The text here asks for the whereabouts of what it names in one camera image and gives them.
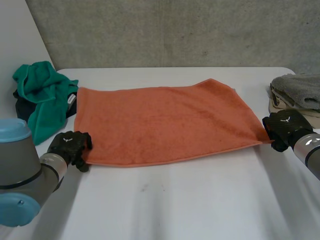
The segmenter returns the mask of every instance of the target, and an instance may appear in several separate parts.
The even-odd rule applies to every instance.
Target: gray towel
[[[320,109],[320,74],[287,74],[271,85],[283,98],[294,101],[292,108]]]

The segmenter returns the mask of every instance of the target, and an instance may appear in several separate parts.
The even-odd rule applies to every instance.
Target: table surface
[[[119,90],[189,86],[213,78],[234,88],[261,120],[282,67],[86,68],[59,71],[79,86]],[[73,130],[75,116],[62,132]],[[53,137],[37,146],[43,154]],[[148,167],[69,167],[60,187],[8,240],[315,240],[320,182],[292,150],[259,145]]]

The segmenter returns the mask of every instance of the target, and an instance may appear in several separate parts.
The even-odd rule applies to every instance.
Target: orange towel
[[[88,132],[89,164],[169,164],[269,143],[252,110],[227,85],[118,91],[80,88],[74,130]]]

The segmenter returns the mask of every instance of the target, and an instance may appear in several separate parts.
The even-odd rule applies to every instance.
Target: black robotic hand
[[[60,155],[67,165],[75,165],[77,169],[85,173],[89,170],[88,164],[82,158],[86,147],[89,150],[93,147],[89,133],[67,131],[55,136],[47,152]]]
[[[272,148],[278,152],[287,150],[289,146],[293,148],[302,136],[314,133],[304,116],[293,109],[271,113],[262,122],[270,140],[274,140]]]

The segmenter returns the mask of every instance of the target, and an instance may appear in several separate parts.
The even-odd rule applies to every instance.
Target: green towel
[[[48,61],[24,64],[13,74],[20,97],[35,103],[28,119],[32,140],[38,145],[55,134],[66,122],[68,95],[78,90],[78,80],[57,73]]]

